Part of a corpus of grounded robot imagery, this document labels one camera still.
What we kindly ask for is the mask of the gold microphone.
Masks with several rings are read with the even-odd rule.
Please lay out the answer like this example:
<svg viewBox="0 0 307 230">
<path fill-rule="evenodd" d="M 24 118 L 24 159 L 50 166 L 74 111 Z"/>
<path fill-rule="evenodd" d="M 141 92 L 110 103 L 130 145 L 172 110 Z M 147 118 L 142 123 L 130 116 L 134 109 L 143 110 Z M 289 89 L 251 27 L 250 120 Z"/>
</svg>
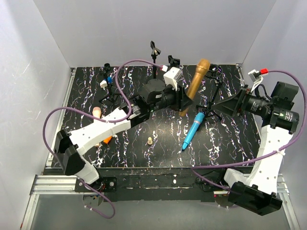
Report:
<svg viewBox="0 0 307 230">
<path fill-rule="evenodd" d="M 208 72 L 210 67 L 210 61 L 207 59 L 201 59 L 196 66 L 194 77 L 191 84 L 188 87 L 188 92 L 186 93 L 190 99 L 194 99 L 196 92 L 198 91 L 200 84 L 204 78 L 204 75 Z M 179 112 L 180 116 L 185 116 L 189 108 Z"/>
</svg>

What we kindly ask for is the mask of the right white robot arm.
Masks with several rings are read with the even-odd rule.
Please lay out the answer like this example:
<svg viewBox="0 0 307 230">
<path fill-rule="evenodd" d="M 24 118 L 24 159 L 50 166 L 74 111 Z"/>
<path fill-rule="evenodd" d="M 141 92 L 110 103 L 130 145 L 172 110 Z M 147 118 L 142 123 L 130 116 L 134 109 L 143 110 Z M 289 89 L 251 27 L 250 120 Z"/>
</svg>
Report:
<svg viewBox="0 0 307 230">
<path fill-rule="evenodd" d="M 293 99 L 299 87 L 277 82 L 270 100 L 252 95 L 244 86 L 240 91 L 214 105 L 215 110 L 229 115 L 249 112 L 262 118 L 261 143 L 249 177 L 229 167 L 224 181 L 230 186 L 228 201 L 264 216 L 279 210 L 282 201 L 277 198 L 277 177 L 285 155 L 280 148 L 290 142 L 299 122 L 293 112 Z"/>
</svg>

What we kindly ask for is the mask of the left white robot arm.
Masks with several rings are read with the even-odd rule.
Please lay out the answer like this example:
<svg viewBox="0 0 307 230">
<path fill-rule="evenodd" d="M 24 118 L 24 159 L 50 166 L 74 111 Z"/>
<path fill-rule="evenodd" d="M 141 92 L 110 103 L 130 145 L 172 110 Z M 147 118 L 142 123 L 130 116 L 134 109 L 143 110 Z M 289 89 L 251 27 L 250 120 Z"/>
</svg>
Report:
<svg viewBox="0 0 307 230">
<path fill-rule="evenodd" d="M 129 130 L 148 120 L 154 111 L 169 107 L 181 112 L 192 105 L 193 100 L 186 95 L 182 87 L 175 91 L 171 86 L 167 86 L 152 100 L 139 93 L 130 98 L 129 102 L 131 115 L 128 115 L 127 103 L 123 103 L 105 117 L 106 122 L 96 120 L 71 132 L 62 129 L 57 133 L 55 157 L 58 158 L 66 176 L 75 175 L 85 183 L 93 184 L 100 176 L 97 169 L 83 157 L 88 150 L 107 137 Z"/>
</svg>

